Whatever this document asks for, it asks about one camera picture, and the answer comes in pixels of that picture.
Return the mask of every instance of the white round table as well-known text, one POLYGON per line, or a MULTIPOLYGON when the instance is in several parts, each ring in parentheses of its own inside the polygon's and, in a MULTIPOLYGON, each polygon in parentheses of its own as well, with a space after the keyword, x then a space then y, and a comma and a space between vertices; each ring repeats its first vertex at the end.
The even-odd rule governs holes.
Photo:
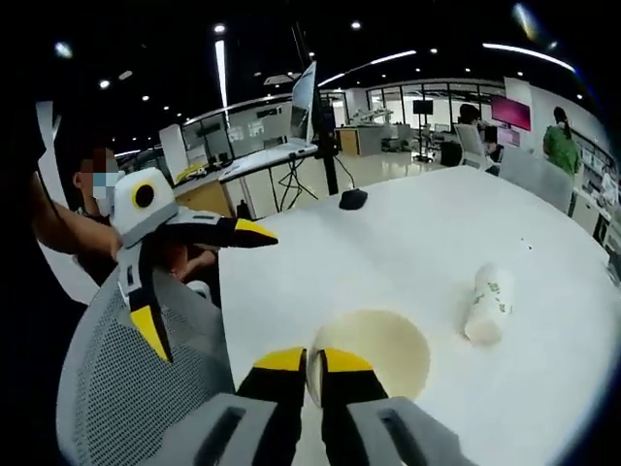
MULTIPOLYGON (((605 251, 551 205, 472 168, 365 189, 359 211, 330 198, 264 219, 277 246, 221 252, 236 384, 262 355, 309 347, 335 315, 391 310, 430 347, 416 404, 459 435, 470 460, 558 459, 590 421, 618 355, 621 296, 605 251), (474 274, 489 261, 514 274, 515 302, 500 343, 477 348, 460 325, 474 274)), ((304 442, 296 464, 320 464, 320 443, 304 442)))

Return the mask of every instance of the paper cup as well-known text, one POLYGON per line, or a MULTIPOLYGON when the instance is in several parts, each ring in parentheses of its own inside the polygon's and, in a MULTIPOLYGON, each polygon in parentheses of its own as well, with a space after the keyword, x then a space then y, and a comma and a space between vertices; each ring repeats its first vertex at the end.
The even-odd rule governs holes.
POLYGON ((389 396, 415 398, 425 386, 430 367, 427 341, 405 317, 389 311, 357 311, 322 327, 308 351, 309 394, 321 406, 321 363, 318 352, 335 348, 369 362, 389 396))
POLYGON ((474 278, 474 300, 464 334, 477 345, 493 345, 503 338, 513 311, 515 279, 495 264, 481 267, 474 278))

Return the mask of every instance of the computer mouse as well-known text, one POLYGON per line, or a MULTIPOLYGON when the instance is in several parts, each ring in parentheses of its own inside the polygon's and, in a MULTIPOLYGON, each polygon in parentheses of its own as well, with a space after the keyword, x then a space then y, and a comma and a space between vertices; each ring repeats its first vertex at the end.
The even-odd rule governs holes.
POLYGON ((341 194, 339 207, 345 211, 357 211, 367 202, 369 193, 362 189, 350 189, 341 194))

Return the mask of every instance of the monitor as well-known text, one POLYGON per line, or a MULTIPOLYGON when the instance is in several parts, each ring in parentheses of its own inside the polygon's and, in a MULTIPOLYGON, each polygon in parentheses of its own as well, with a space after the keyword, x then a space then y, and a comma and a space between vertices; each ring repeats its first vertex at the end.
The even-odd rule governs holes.
POLYGON ((312 125, 309 124, 314 96, 316 62, 307 68, 293 86, 291 95, 291 133, 292 138, 305 140, 308 144, 312 139, 312 125))
POLYGON ((412 102, 412 111, 415 115, 433 115, 433 100, 414 100, 412 102))
POLYGON ((492 100, 492 119, 531 130, 531 108, 505 97, 494 97, 492 100))

